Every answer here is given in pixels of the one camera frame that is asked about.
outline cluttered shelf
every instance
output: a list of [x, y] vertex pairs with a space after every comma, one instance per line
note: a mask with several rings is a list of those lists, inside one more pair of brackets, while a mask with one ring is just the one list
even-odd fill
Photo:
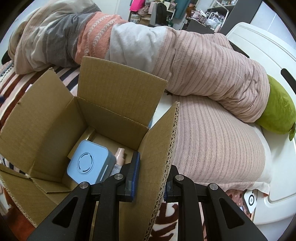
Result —
[[172, 27], [172, 19], [176, 11], [176, 3], [171, 1], [150, 1], [144, 7], [131, 6], [129, 22], [142, 24], [150, 27], [169, 26]]

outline storage box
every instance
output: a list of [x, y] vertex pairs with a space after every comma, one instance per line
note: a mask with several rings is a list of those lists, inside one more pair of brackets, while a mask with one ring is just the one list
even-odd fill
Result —
[[77, 97], [52, 69], [14, 107], [0, 132], [0, 153], [29, 177], [0, 165], [0, 179], [34, 226], [77, 185], [67, 175], [82, 139], [125, 148], [126, 163], [141, 154], [135, 203], [120, 203], [119, 237], [147, 240], [170, 170], [178, 103], [148, 129], [167, 82], [151, 74], [91, 57], [82, 60]]

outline cardboard box flap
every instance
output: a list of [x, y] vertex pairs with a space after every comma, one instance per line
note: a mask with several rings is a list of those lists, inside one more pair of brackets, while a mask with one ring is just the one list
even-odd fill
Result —
[[103, 136], [137, 150], [148, 128], [101, 106], [77, 97], [89, 126]]
[[32, 178], [32, 181], [44, 193], [71, 192], [63, 183], [49, 182], [36, 178]]
[[11, 175], [14, 175], [14, 176], [17, 176], [17, 177], [21, 177], [21, 178], [24, 178], [24, 179], [28, 179], [29, 177], [24, 175], [24, 174], [21, 174], [19, 172], [16, 172], [2, 164], [0, 164], [0, 171], [3, 171], [3, 172], [6, 172], [8, 174], [11, 174]]
[[[40, 159], [40, 155], [44, 151], [53, 153], [53, 150], [46, 147], [46, 137], [53, 124], [60, 116], [60, 122], [72, 119], [69, 117], [65, 121], [66, 117], [62, 116], [72, 99], [72, 94], [53, 69], [46, 71], [23, 95], [5, 122], [0, 132], [0, 153], [32, 176], [33, 164]], [[78, 106], [72, 104], [70, 107], [75, 110]]]
[[31, 179], [0, 171], [0, 180], [16, 206], [35, 227], [57, 206]]
[[144, 148], [140, 145], [142, 153], [136, 203], [120, 203], [119, 240], [149, 239], [171, 167], [178, 106], [177, 102], [172, 105], [144, 137]]
[[143, 71], [84, 56], [77, 95], [148, 126], [166, 85]]

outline striped pillow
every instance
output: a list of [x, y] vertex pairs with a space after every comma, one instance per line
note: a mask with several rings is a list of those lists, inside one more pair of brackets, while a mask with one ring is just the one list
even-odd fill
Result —
[[[77, 95], [78, 78], [80, 67], [63, 68], [58, 66], [52, 67], [59, 76], [64, 85], [72, 93]], [[13, 62], [10, 61], [1, 67], [0, 72], [0, 96], [4, 96], [5, 101], [0, 103], [0, 130], [10, 115], [12, 109], [21, 99], [28, 88], [46, 71], [32, 72], [30, 74], [16, 74]], [[0, 163], [8, 168], [24, 174], [17, 167], [14, 167], [3, 156], [0, 155]]]

